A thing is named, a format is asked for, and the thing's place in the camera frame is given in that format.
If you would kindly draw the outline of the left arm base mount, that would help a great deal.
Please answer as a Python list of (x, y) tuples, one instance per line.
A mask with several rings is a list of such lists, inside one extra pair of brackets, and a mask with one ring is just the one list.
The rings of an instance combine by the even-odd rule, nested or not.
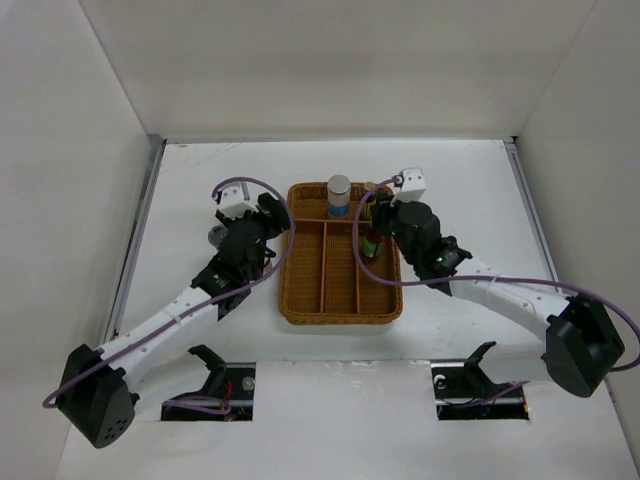
[(205, 345), (191, 347), (190, 360), (198, 358), (207, 375), (195, 390), (164, 402), (164, 422), (252, 421), (257, 368), (255, 363), (227, 363)]

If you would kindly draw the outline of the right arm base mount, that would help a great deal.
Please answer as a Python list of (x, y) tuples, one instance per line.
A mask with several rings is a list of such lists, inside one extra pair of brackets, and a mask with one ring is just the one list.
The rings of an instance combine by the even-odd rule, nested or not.
[(525, 382), (494, 383), (480, 366), (495, 346), (495, 342), (485, 342), (466, 358), (431, 363), (435, 409), (440, 421), (529, 419)]

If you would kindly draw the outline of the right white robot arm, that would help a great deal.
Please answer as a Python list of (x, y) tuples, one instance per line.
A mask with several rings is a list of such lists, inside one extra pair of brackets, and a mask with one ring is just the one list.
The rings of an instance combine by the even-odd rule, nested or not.
[(491, 270), (453, 236), (421, 202), (381, 194), (371, 207), (374, 231), (394, 240), (405, 262), (426, 286), (481, 305), (534, 334), (539, 346), (518, 353), (494, 352), (464, 370), (473, 394), (489, 394), (499, 383), (552, 381), (566, 392), (590, 397), (625, 351), (605, 308), (593, 294), (553, 291), (540, 279), (514, 281)]

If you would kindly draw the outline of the silver cap blue label shaker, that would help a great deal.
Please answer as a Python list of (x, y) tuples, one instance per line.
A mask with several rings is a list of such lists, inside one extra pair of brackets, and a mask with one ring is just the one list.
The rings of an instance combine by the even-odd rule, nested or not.
[(333, 175), (327, 182), (328, 215), (341, 219), (350, 211), (351, 182), (344, 175)]

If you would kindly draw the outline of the red green sauce bottle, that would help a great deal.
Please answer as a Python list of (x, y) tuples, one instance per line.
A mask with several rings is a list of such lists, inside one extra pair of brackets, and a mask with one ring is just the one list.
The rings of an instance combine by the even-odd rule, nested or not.
[(383, 250), (384, 242), (385, 238), (383, 235), (375, 231), (372, 227), (368, 227), (362, 239), (361, 254), (369, 259), (378, 258)]

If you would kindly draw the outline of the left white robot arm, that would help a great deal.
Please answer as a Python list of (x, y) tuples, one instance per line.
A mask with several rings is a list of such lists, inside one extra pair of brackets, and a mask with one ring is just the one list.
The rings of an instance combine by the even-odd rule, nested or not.
[(205, 364), (190, 386), (206, 399), (224, 387), (224, 373), (198, 337), (237, 308), (270, 275), (271, 239), (294, 225), (283, 197), (259, 195), (254, 207), (231, 216), (218, 209), (225, 230), (217, 252), (167, 306), (129, 333), (97, 348), (82, 344), (67, 357), (58, 389), (43, 405), (59, 410), (96, 449), (115, 442), (130, 426), (145, 392), (148, 374), (172, 354), (189, 352)]

